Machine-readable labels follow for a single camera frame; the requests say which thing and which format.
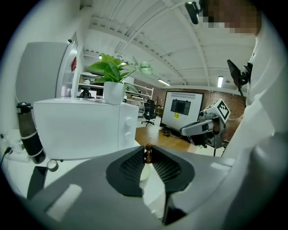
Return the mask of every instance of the desk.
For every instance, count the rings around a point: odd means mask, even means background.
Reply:
[[[158,107],[156,107],[156,114],[157,114],[157,116],[162,117],[163,111],[164,111],[164,108],[158,108]]]
[[[145,112],[145,107],[144,106],[138,106],[139,111],[138,111],[138,117],[143,117],[143,113]]]

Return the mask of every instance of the black water bottle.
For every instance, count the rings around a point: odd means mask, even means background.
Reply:
[[[21,102],[17,104],[19,130],[28,155],[34,163],[40,164],[45,160],[46,155],[33,122],[31,109],[33,109],[31,103]]]

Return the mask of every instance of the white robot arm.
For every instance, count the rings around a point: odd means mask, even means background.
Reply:
[[[191,143],[197,146],[207,147],[209,145],[215,149],[226,146],[227,143],[222,141],[221,135],[225,131],[225,124],[230,113],[227,105],[220,98],[199,113],[198,121],[182,127],[180,133],[187,136]],[[219,123],[219,132],[213,131],[214,121]]]

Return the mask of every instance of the ceiling light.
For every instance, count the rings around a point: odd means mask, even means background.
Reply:
[[[223,76],[218,77],[218,87],[221,88],[223,82]]]
[[[163,84],[165,84],[165,85],[168,85],[168,86],[170,86],[168,83],[166,83],[165,81],[162,81],[162,80],[158,80],[158,81],[160,81],[161,83],[163,83]]]

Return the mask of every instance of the white ceiling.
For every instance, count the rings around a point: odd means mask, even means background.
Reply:
[[[93,7],[84,55],[105,53],[147,61],[153,75],[144,81],[163,87],[171,85],[215,89],[218,76],[224,76],[220,91],[236,92],[227,59],[241,70],[252,54],[255,37],[230,33],[226,28],[194,25],[182,0],[82,0]]]

